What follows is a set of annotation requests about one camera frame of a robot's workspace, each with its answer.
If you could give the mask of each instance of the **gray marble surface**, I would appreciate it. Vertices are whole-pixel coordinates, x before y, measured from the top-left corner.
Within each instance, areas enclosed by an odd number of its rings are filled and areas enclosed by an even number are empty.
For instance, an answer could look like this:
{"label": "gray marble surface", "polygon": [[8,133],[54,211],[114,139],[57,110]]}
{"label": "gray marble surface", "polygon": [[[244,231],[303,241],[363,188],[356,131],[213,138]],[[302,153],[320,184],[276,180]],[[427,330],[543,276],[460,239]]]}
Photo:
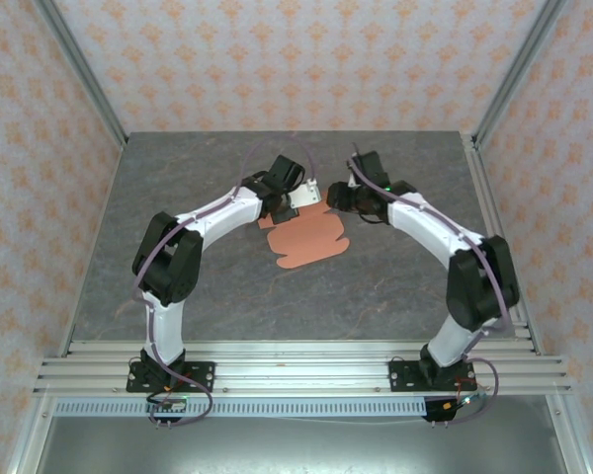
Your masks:
{"label": "gray marble surface", "polygon": [[[74,340],[141,340],[143,308],[130,302],[131,262],[151,217],[198,208],[228,192],[261,132],[133,133],[116,176],[77,310]],[[454,220],[484,232],[455,132],[299,132],[322,189],[347,179],[355,141],[375,149],[392,180],[404,179]],[[305,164],[277,139],[250,160],[252,173],[279,154]],[[341,215],[349,249],[300,269],[276,265],[257,224],[231,232],[203,255],[186,303],[188,340],[429,339],[447,310],[446,272],[419,244],[385,225]]]}

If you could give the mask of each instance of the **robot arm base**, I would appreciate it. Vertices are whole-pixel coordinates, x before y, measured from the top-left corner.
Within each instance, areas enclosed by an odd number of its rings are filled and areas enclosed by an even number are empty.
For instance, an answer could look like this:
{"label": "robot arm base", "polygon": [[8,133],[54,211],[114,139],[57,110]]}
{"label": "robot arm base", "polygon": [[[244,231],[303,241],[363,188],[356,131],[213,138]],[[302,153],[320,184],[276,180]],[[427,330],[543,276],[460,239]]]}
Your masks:
{"label": "robot arm base", "polygon": [[[167,366],[176,373],[193,377],[195,381],[212,392],[215,379],[214,362],[185,360],[185,351],[183,350]],[[181,384],[176,377],[167,373],[145,349],[140,351],[140,360],[129,365],[129,377],[127,378],[126,387],[126,391],[129,393],[161,393],[174,387],[176,392],[180,393],[200,392],[197,387]]]}
{"label": "robot arm base", "polygon": [[[176,225],[178,219],[166,212],[154,215],[131,266],[135,275],[138,275],[158,242]],[[139,286],[143,291],[153,293],[163,306],[183,301],[196,287],[204,238],[196,230],[183,228],[171,239],[170,244],[176,246],[173,252],[163,248],[147,269]]]}
{"label": "robot arm base", "polygon": [[462,360],[448,367],[440,367],[426,346],[420,360],[397,360],[388,363],[391,392],[454,392],[476,390],[474,369]]}

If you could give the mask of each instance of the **floral wallpaper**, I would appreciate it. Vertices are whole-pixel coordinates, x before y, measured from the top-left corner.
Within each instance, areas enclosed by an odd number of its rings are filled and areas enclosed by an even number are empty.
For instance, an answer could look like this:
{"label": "floral wallpaper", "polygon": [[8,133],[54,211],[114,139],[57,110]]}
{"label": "floral wallpaper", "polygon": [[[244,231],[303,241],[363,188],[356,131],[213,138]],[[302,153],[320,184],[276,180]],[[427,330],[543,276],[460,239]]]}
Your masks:
{"label": "floral wallpaper", "polygon": [[545,2],[57,3],[128,132],[473,132]]}
{"label": "floral wallpaper", "polygon": [[55,355],[118,149],[30,0],[0,2],[0,472]]}
{"label": "floral wallpaper", "polygon": [[564,7],[482,155],[544,346],[570,356],[593,442],[593,0]]}

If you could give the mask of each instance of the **metal frame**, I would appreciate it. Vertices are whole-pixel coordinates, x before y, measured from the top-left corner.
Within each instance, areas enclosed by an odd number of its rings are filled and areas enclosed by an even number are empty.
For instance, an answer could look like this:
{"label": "metal frame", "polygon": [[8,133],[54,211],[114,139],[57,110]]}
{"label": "metal frame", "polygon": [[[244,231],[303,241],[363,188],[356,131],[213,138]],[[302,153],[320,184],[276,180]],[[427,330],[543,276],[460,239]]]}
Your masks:
{"label": "metal frame", "polygon": [[[478,142],[474,143],[472,137],[465,134],[462,134],[462,142],[487,230],[490,233],[504,235],[493,197],[494,193],[478,150]],[[518,269],[516,269],[516,274],[517,279],[521,280]],[[532,313],[529,311],[526,298],[521,298],[513,311],[517,313],[517,319],[527,325],[536,354],[546,354],[541,332],[536,320],[531,316]],[[569,396],[552,394],[546,398],[567,471],[569,473],[593,474],[593,451],[583,428],[584,417],[575,394]]]}
{"label": "metal frame", "polygon": [[31,474],[38,471],[56,403],[55,397],[34,399],[34,406],[21,428],[7,469],[8,474]]}
{"label": "metal frame", "polygon": [[48,23],[48,27],[55,35],[68,62],[72,65],[75,74],[77,74],[77,77],[81,80],[83,87],[92,99],[92,102],[99,112],[106,128],[110,132],[110,135],[119,146],[123,146],[127,143],[126,132],[124,131],[119,118],[115,114],[114,109],[110,105],[106,94],[103,92],[97,77],[92,72],[88,61],[86,60],[86,56],[61,15],[61,11],[57,8],[54,0],[35,0],[35,3],[38,5],[40,13]]}
{"label": "metal frame", "polygon": [[[211,342],[185,345],[188,360],[216,363],[218,397],[399,396],[389,389],[387,363],[418,359],[422,342]],[[73,343],[68,357],[42,363],[34,395],[53,397],[143,397],[127,394],[127,361],[141,343]],[[531,339],[481,342],[471,356],[491,360],[501,376],[501,395],[551,395],[571,390],[561,356],[537,356]],[[475,365],[484,386],[493,385],[489,367]],[[430,396],[436,392],[408,392]],[[192,396],[204,397],[203,394]]]}
{"label": "metal frame", "polygon": [[[99,231],[101,230],[101,225],[103,224],[103,219],[106,215],[106,209],[108,208],[108,201],[110,200],[110,195],[112,194],[112,187],[114,186],[115,180],[117,178],[117,172],[119,171],[119,166],[121,165],[121,157],[123,156],[123,152],[126,151],[126,144],[124,143],[121,146],[121,150],[119,150],[119,154],[117,155],[117,163],[115,164],[115,168],[112,171],[112,176],[110,177],[110,181],[108,182],[108,191],[106,196],[103,199],[103,205],[101,206],[101,210],[99,211],[99,218],[97,219],[97,228],[95,229],[95,238],[92,239],[90,243],[90,249],[88,250],[88,262],[92,263],[92,256],[95,253],[95,247],[97,245],[97,240],[99,239]],[[86,276],[88,275],[88,270],[83,273],[81,279],[79,281],[79,292],[77,294],[81,294],[83,290],[83,286],[86,283]],[[77,315],[77,308],[79,307],[80,298],[75,298],[75,301],[70,308],[70,320],[68,321],[66,328],[63,333],[63,337],[61,338],[61,344],[59,345],[59,350],[57,356],[65,357],[68,354],[68,349],[70,348],[70,342],[72,341],[72,335],[75,331],[75,317]]]}
{"label": "metal frame", "polygon": [[[466,159],[479,196],[488,231],[501,224],[480,156],[463,136]],[[515,337],[487,339],[472,356],[494,362],[501,377],[501,395],[544,395],[552,414],[560,450],[569,474],[593,474],[593,453],[579,422],[579,405],[561,356],[541,355],[540,339],[525,304],[512,314]],[[390,399],[387,362],[393,356],[418,357],[423,342],[210,342],[186,345],[188,358],[215,360],[214,394],[218,399],[260,397],[369,397]],[[127,361],[136,356],[139,342],[72,342],[66,357],[43,361],[35,385],[41,397],[32,427],[23,431],[12,462],[12,474],[35,472],[49,428],[50,407],[63,397],[123,399]],[[481,384],[491,385],[488,369],[475,370]],[[435,395],[417,392],[409,396]]]}
{"label": "metal frame", "polygon": [[489,108],[485,112],[479,125],[478,131],[474,135],[474,143],[477,148],[481,148],[487,141],[492,129],[496,126],[503,111],[518,88],[521,80],[525,77],[527,70],[536,57],[537,52],[543,45],[545,38],[555,24],[555,19],[562,10],[566,0],[547,0],[538,18],[530,30],[521,49],[516,54],[514,62],[510,66],[503,83],[499,87]]}

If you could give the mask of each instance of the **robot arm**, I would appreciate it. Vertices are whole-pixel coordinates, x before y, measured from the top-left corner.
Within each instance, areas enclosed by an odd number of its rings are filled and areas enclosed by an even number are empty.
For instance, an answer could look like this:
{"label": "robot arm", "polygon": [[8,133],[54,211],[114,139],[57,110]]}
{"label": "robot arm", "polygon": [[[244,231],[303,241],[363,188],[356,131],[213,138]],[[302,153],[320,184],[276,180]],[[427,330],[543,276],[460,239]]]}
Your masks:
{"label": "robot arm", "polygon": [[[183,309],[198,282],[203,251],[243,224],[268,214],[275,223],[280,223],[297,216],[299,207],[319,202],[315,180],[297,184],[303,174],[301,165],[280,155],[268,172],[246,178],[239,188],[204,207],[175,217],[165,212],[153,217],[132,265],[135,275],[163,237],[189,221],[156,255],[140,284],[143,298],[154,306],[153,340],[166,365],[175,370],[176,364],[184,362]],[[168,382],[155,359],[148,335],[141,362],[155,378],[162,375],[163,382]]]}
{"label": "robot arm", "polygon": [[412,186],[403,181],[390,183],[378,153],[355,155],[354,159],[369,181],[403,197],[405,202],[383,197],[352,172],[347,183],[330,187],[328,205],[379,217],[381,222],[410,235],[448,270],[450,314],[437,336],[422,349],[419,369],[429,386],[452,387],[452,381],[464,365],[463,358],[480,338],[479,333],[494,325],[500,316],[496,294],[469,242],[485,255],[509,308],[518,302],[519,292],[507,243],[499,236],[485,238],[469,231],[442,214],[440,216],[450,226],[436,218],[437,210]]}

